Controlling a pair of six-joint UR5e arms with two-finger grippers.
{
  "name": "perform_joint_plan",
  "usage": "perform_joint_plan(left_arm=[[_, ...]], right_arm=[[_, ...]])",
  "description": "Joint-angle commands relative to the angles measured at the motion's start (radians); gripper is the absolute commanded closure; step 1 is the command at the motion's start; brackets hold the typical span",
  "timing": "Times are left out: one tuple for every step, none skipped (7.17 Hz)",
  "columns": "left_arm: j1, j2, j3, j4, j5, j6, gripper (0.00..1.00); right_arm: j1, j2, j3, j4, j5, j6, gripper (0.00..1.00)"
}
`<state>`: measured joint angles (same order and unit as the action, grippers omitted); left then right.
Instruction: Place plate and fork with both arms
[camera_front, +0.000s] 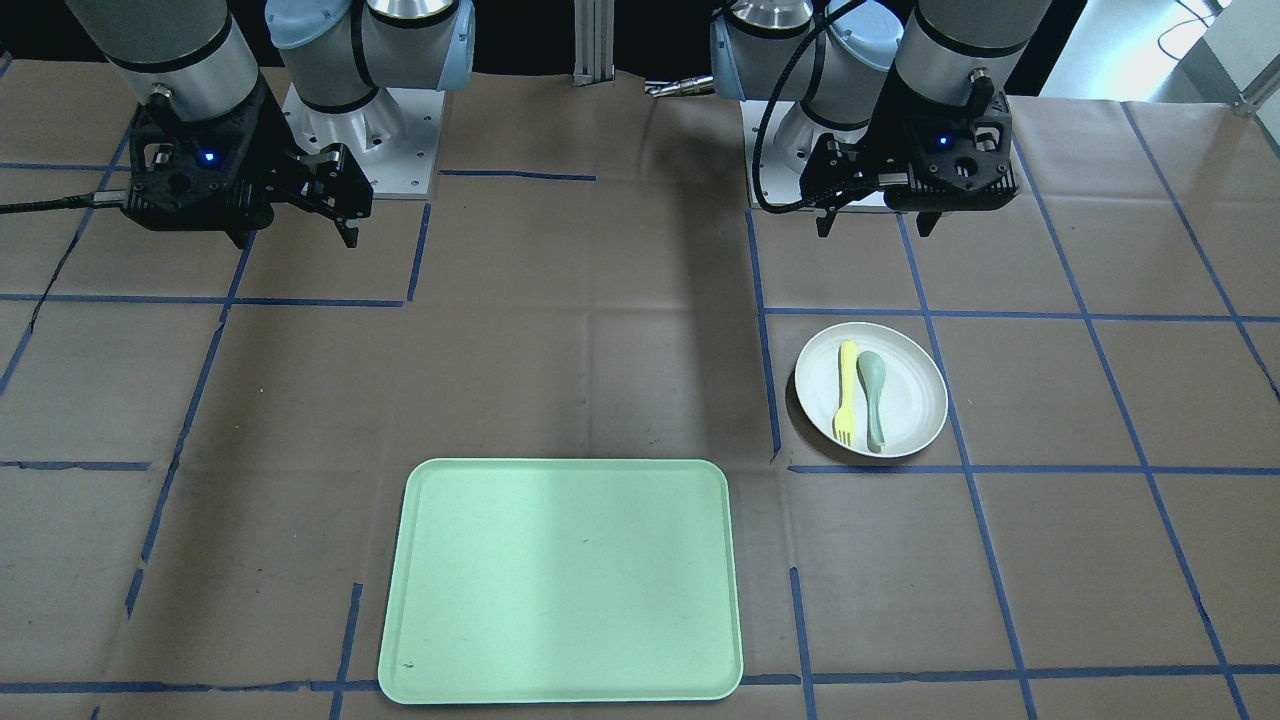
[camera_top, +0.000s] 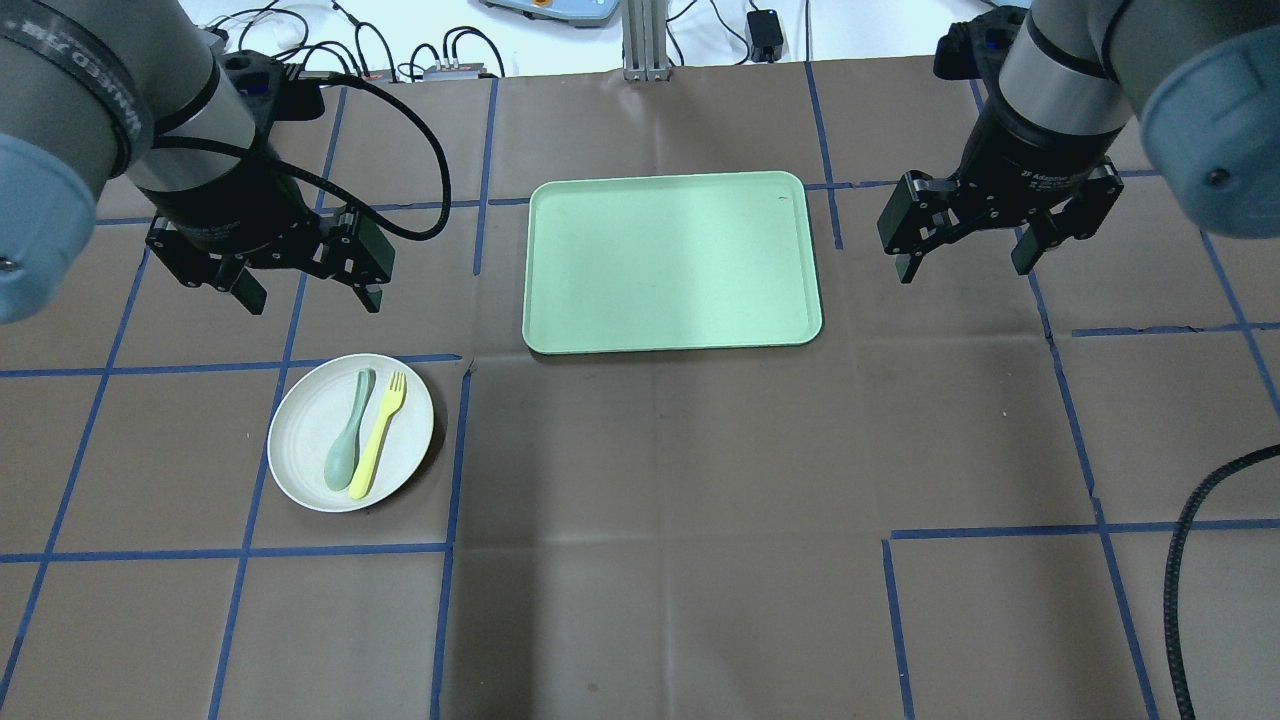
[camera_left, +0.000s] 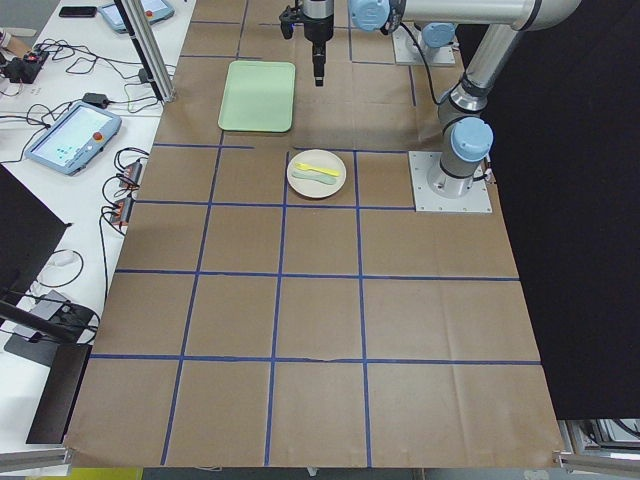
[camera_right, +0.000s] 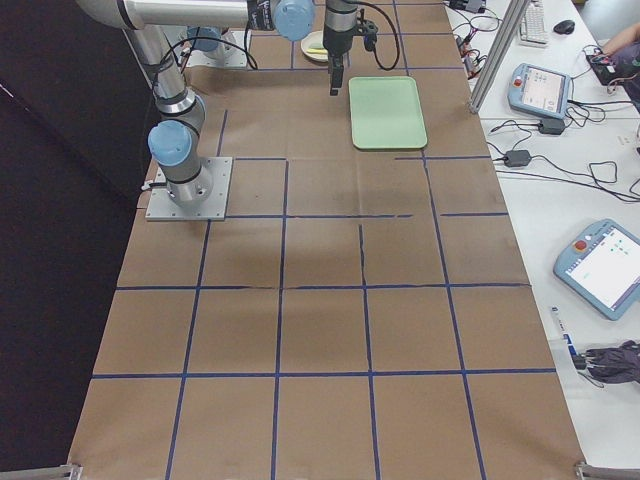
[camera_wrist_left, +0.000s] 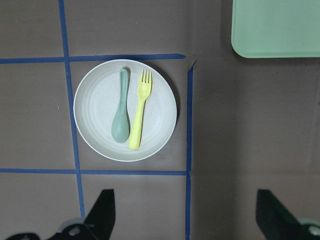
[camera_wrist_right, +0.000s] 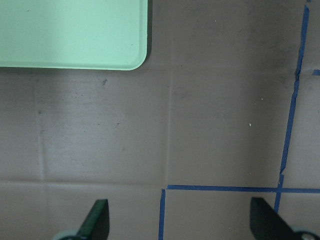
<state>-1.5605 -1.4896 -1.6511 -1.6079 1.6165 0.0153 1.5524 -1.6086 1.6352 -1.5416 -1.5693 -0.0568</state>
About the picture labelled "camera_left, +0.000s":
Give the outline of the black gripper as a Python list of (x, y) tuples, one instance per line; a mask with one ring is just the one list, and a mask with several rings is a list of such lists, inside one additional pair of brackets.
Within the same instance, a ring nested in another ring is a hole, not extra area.
[(302, 20), (304, 36), (313, 44), (312, 62), (315, 86), (322, 87), (324, 85), (326, 64), (325, 44), (333, 38), (333, 16), (312, 18), (303, 15)]

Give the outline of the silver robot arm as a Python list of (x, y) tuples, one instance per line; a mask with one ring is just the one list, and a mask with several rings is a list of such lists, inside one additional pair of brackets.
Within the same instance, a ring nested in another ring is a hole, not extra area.
[(493, 132), (480, 119), (497, 77), (527, 31), (551, 28), (568, 18), (578, 1), (350, 1), (350, 22), (362, 31), (385, 35), (407, 29), (406, 20), (486, 25), (475, 54), (457, 84), (436, 101), (443, 132), (440, 159), (427, 174), (427, 185), (450, 199), (465, 196), (477, 180), (478, 165), (488, 155)]
[(455, 64), (453, 41), (456, 25), (453, 23), (415, 22), (413, 33), (418, 42), (410, 43), (412, 51), (421, 59), (423, 54), (429, 66), (449, 67)]

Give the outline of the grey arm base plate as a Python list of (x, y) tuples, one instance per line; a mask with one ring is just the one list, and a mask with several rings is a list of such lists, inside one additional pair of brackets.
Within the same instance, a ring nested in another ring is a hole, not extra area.
[(490, 214), (487, 182), (480, 166), (466, 179), (448, 176), (441, 168), (441, 152), (409, 151), (409, 170), (415, 210), (419, 213)]
[(453, 67), (455, 65), (456, 60), (451, 46), (430, 48), (424, 44), (420, 33), (415, 33), (414, 36), (419, 41), (420, 47), (414, 44), (404, 30), (398, 29), (393, 33), (394, 57), (397, 65), (421, 65), (422, 55), (429, 66)]

